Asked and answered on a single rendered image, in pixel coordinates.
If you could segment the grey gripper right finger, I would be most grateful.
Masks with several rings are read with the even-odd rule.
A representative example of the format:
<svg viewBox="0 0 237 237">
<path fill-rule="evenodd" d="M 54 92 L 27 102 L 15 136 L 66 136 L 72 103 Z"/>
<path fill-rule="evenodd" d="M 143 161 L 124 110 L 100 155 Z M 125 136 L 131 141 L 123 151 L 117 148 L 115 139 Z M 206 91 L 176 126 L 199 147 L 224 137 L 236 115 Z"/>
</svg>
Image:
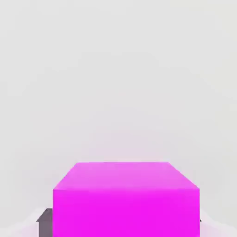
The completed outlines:
<svg viewBox="0 0 237 237">
<path fill-rule="evenodd" d="M 200 210 L 200 237 L 219 237 L 219 229 L 204 210 Z"/>
</svg>

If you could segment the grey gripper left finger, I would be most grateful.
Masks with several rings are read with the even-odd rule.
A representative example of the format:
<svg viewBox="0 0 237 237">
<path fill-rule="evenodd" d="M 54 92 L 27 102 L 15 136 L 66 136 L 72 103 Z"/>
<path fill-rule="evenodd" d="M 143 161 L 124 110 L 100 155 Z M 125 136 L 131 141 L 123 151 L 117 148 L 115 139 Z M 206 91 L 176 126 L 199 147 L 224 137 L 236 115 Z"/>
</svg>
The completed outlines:
<svg viewBox="0 0 237 237">
<path fill-rule="evenodd" d="M 19 237 L 52 237 L 52 208 L 46 208 L 37 220 L 26 224 Z"/>
</svg>

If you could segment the small magenta cube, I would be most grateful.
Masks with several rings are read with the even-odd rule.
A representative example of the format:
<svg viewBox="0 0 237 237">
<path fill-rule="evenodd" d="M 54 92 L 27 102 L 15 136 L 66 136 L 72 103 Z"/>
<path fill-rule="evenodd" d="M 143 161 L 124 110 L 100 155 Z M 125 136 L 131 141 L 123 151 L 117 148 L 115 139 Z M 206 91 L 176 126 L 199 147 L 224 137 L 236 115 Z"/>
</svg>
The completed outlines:
<svg viewBox="0 0 237 237">
<path fill-rule="evenodd" d="M 53 237 L 200 237 L 200 190 L 168 162 L 77 163 L 53 189 Z"/>
</svg>

